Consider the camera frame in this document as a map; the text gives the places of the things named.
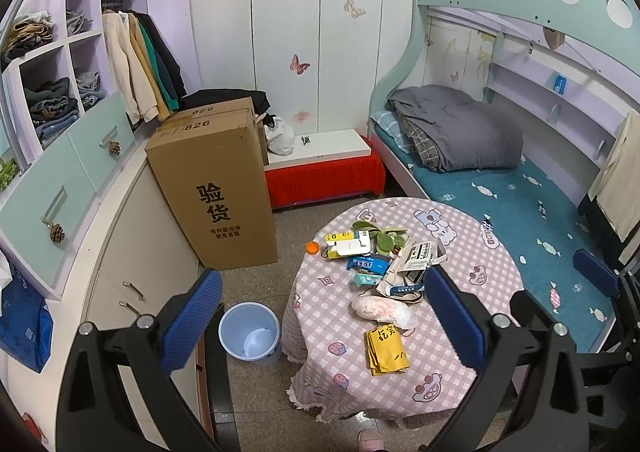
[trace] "screw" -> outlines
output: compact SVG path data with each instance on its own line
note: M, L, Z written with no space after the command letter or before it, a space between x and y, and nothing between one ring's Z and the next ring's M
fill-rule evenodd
M90 322L85 322L78 328L78 333L80 333L82 336L85 337L93 330L94 330L94 325L91 324Z
M505 327L509 327L511 325L511 320L509 317L507 317L507 315L498 313L497 315L494 315L494 324L499 328L504 329Z
M140 329L149 329L154 324L154 318L151 315L142 315L136 320L136 326Z
M557 324L554 325L554 331L556 332L556 335L559 335L561 337L563 337L565 334L569 332L569 330L566 328L566 326L562 322L558 322Z

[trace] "blue bed sheet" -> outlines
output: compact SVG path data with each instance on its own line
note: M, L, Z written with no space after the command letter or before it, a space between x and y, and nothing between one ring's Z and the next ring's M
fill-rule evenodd
M510 170L463 170L437 174L420 166L374 125L380 139L415 177L428 196L480 222L515 261L524 287L569 328L578 352L587 352L611 316L611 302L574 270L576 250L595 251L585 221L558 186L524 156Z

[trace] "round table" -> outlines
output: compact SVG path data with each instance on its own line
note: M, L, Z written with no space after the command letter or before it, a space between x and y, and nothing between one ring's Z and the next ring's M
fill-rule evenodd
M522 281L489 223L434 201L388 198L351 207L320 230L315 240L322 245L325 235L349 230L355 220L383 228L402 226L407 239L417 242L440 237L448 254L443 267L456 285L476 294L489 313L510 313L509 300L522 289ZM354 284L353 275L345 259L305 255L282 321L282 349L290 360L303 364L291 379L290 400L299 408L321 407L321 421L362 410L383 419L446 416L466 394L475 372L460 363L423 300L411 306L418 327L402 334L408 371L372 376L364 333L377 323L360 318L351 308L351 301L366 289Z

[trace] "yellow envelope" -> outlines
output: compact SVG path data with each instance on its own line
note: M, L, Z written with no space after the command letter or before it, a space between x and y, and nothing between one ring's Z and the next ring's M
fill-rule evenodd
M369 368L373 375L401 371L409 367L400 331L393 324L367 331L365 337Z

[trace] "gray comforter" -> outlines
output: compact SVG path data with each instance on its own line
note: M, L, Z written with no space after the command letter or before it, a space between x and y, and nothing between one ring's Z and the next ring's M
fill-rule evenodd
M490 104L445 86L395 90L396 111L423 130L438 147L438 170L514 168L522 154L520 125Z

